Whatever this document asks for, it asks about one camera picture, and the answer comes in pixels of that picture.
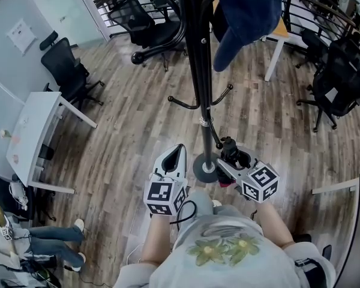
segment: jeans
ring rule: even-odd
[[[196,215],[190,218],[187,221],[180,223],[179,235],[185,231],[190,224],[195,222],[198,217],[203,215],[228,215],[230,217],[244,217],[240,211],[238,211],[232,205],[223,205],[214,207],[214,204],[211,198],[204,191],[196,190],[192,194],[190,194],[185,201],[192,200],[196,206]],[[193,204],[186,204],[180,211],[179,219],[189,217],[194,211]]]
[[[79,268],[84,264],[83,257],[64,243],[64,241],[80,243],[84,240],[84,235],[77,226],[71,228],[44,226],[28,230],[31,236],[31,244],[27,253],[57,255],[74,268]]]

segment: white sneaker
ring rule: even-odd
[[[75,222],[74,225],[77,226],[82,233],[84,233],[84,221],[81,218],[78,218]]]
[[[212,203],[214,204],[214,207],[221,206],[221,203],[216,199],[214,199]]]
[[[83,257],[83,260],[84,260],[84,263],[86,262],[86,258],[85,258],[85,255],[83,253],[79,253],[80,256]],[[79,272],[81,270],[81,266],[78,267],[78,268],[74,268],[74,267],[71,267],[72,271],[75,271],[75,272]]]

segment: black strap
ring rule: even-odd
[[[297,260],[295,266],[304,271],[311,288],[327,288],[325,272],[317,261],[310,258]]]

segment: floral print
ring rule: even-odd
[[[196,265],[202,266],[210,260],[215,263],[226,264],[227,256],[230,266],[237,265],[248,254],[259,253],[259,241],[255,237],[241,233],[237,237],[220,238],[214,240],[197,240],[196,245],[187,251],[189,255],[197,256]]]

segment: table leg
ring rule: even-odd
[[[74,106],[72,106],[66,99],[64,99],[63,97],[60,96],[59,98],[60,103],[62,105],[64,105],[69,111],[71,111],[73,114],[75,114],[78,118],[82,119],[83,121],[85,121],[89,126],[96,128],[97,124],[91,120],[89,117],[87,117],[86,115],[84,115],[82,112],[80,112],[79,110],[77,110]]]
[[[321,188],[313,189],[312,194],[332,192],[332,191],[337,191],[337,190],[342,190],[342,189],[347,189],[347,188],[349,188],[350,191],[354,191],[358,185],[359,185],[359,178],[355,178],[352,180],[341,182],[339,184],[326,185]]]
[[[280,56],[280,52],[281,52],[281,49],[283,48],[283,45],[284,45],[284,40],[277,41],[277,45],[276,45],[274,54],[272,55],[271,63],[269,64],[269,67],[266,71],[265,78],[264,78],[264,80],[267,82],[270,80],[272,73],[274,72],[276,62],[278,60],[278,57]]]
[[[74,194],[74,189],[65,188],[65,187],[58,187],[58,186],[55,186],[55,185],[44,184],[42,182],[31,181],[31,182],[29,182],[29,185],[34,187],[34,188],[45,189],[45,190],[48,190],[48,191],[55,191],[55,192],[61,192],[61,193]]]

